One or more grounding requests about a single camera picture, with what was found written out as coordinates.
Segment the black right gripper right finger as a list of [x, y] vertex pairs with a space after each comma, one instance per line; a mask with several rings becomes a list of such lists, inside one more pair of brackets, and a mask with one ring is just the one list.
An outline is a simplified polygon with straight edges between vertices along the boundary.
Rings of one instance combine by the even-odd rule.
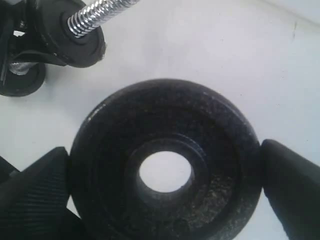
[[320, 167], [283, 144], [266, 139], [260, 147], [262, 186], [290, 240], [320, 238]]

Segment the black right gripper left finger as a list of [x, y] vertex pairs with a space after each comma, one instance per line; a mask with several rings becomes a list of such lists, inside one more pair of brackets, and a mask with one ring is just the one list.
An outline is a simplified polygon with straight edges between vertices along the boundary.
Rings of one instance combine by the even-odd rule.
[[68, 153], [56, 147], [23, 171], [0, 159], [2, 240], [81, 240], [83, 224], [67, 208]]

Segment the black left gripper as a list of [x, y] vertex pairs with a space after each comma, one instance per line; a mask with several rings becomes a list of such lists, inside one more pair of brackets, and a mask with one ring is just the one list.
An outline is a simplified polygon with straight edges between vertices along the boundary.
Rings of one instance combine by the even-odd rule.
[[0, 80], [7, 71], [25, 75], [38, 63], [56, 66], [68, 64], [53, 53], [38, 50], [34, 0], [2, 0], [0, 2]]

